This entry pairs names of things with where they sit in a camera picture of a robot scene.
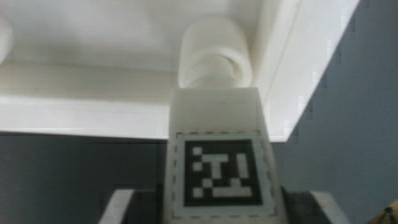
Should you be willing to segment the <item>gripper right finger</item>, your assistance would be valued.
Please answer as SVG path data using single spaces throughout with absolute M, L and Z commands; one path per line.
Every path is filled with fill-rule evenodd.
M 352 224 L 329 192 L 281 190 L 289 224 Z

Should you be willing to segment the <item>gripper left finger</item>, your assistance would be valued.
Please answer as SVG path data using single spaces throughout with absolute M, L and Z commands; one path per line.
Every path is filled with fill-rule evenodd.
M 162 224 L 162 192 L 122 188 L 112 192 L 98 224 Z

